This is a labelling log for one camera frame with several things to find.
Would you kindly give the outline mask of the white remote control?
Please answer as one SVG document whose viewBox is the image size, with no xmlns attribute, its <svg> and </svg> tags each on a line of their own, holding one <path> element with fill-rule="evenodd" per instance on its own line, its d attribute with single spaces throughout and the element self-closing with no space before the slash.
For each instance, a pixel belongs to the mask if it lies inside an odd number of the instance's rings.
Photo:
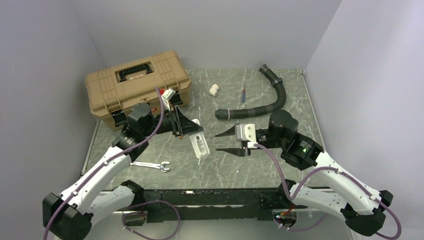
<svg viewBox="0 0 424 240">
<path fill-rule="evenodd" d="M 210 149 L 203 131 L 188 134 L 195 156 L 202 160 L 210 155 Z"/>
</svg>

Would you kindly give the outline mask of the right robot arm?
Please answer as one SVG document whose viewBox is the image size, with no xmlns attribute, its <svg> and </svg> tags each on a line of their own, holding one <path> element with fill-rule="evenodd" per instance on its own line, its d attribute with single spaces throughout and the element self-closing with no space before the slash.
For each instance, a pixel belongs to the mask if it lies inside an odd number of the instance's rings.
<svg viewBox="0 0 424 240">
<path fill-rule="evenodd" d="M 317 209 L 344 221 L 354 232 L 363 236 L 377 235 L 390 212 L 393 195 L 387 190 L 376 190 L 352 176 L 340 166 L 324 148 L 312 138 L 298 132 L 298 121 L 283 109 L 273 112 L 266 129 L 254 124 L 236 124 L 222 132 L 221 137 L 235 136 L 239 148 L 227 148 L 226 152 L 238 157 L 261 149 L 281 149 L 281 158 L 290 166 L 305 173 L 305 178 L 321 178 L 332 193 L 305 186 L 305 182 L 281 179 L 276 203 L 287 208 L 291 204 Z"/>
</svg>

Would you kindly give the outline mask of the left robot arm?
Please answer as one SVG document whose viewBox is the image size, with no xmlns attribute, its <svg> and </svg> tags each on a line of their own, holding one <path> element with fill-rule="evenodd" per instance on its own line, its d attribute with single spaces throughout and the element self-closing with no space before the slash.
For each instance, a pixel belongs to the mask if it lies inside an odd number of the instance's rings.
<svg viewBox="0 0 424 240">
<path fill-rule="evenodd" d="M 92 226 L 112 212 L 128 207 L 139 209 L 146 201 L 145 190 L 126 180 L 112 192 L 101 192 L 122 170 L 148 147 L 155 134 L 171 132 L 180 137 L 201 133 L 203 127 L 188 119 L 175 106 L 154 116 L 147 103 L 139 103 L 128 114 L 120 135 L 100 160 L 76 183 L 60 194 L 49 193 L 42 201 L 43 237 L 53 233 L 62 240 L 82 240 Z"/>
</svg>

